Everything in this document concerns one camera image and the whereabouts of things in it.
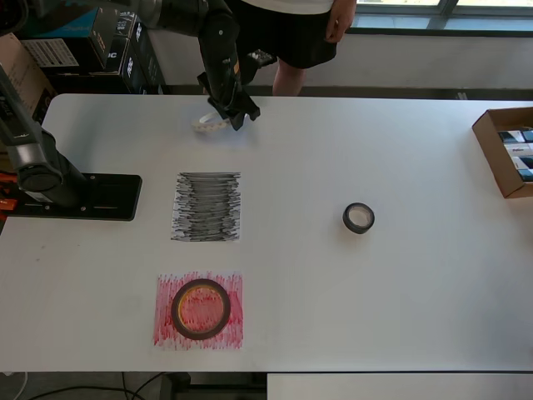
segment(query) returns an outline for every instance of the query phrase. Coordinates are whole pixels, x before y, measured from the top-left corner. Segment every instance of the black scribbled paper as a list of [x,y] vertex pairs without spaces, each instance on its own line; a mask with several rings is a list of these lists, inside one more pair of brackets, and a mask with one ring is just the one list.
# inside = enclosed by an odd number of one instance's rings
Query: black scribbled paper
[[241,233],[239,172],[182,172],[177,175],[172,240],[225,242]]

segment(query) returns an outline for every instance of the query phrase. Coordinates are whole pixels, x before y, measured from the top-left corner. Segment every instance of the paper sheet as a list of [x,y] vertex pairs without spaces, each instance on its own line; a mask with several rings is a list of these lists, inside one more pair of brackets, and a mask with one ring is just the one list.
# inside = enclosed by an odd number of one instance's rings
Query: paper sheet
[[[215,337],[207,340],[191,340],[183,337],[172,324],[172,300],[178,290],[194,279],[211,279],[219,283],[230,298],[230,317],[227,325]],[[238,349],[244,338],[242,308],[242,275],[239,272],[214,273],[190,272],[184,275],[165,274],[157,280],[156,318],[153,330],[153,344],[172,350]]]
[[241,236],[239,172],[183,172],[177,176],[172,240],[220,242]]

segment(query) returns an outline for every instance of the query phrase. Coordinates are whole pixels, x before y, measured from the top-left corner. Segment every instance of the red scribbled paper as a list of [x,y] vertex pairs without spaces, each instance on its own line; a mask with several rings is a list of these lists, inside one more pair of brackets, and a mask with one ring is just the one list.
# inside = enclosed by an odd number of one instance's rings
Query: red scribbled paper
[[[191,340],[183,337],[172,324],[172,300],[180,288],[194,279],[211,279],[219,283],[230,298],[231,312],[227,325],[215,337]],[[157,280],[156,321],[153,344],[162,348],[188,350],[190,348],[241,348],[244,338],[242,313],[242,275],[239,272],[190,272],[185,275],[160,275]]]

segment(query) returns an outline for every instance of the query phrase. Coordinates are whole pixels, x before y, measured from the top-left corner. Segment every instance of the black box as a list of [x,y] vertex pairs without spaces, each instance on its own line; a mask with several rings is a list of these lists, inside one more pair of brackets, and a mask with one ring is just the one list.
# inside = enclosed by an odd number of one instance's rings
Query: black box
[[118,11],[68,4],[40,19],[30,15],[18,38],[45,73],[102,71]]
[[115,36],[131,40],[133,50],[141,63],[142,72],[148,81],[148,92],[152,94],[168,94],[165,78],[148,36],[148,29],[141,23],[134,12],[120,13]]
[[141,64],[125,37],[113,39],[104,71],[56,74],[48,78],[58,93],[148,93]]

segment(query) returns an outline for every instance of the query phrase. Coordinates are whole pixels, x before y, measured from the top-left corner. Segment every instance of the black mounting plate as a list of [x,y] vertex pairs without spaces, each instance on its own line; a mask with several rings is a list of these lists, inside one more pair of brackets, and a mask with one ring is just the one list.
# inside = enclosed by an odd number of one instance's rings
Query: black mounting plate
[[18,205],[9,217],[97,219],[131,221],[135,217],[142,179],[138,175],[84,173],[89,182],[88,198],[76,208],[37,202],[26,193],[17,192]]

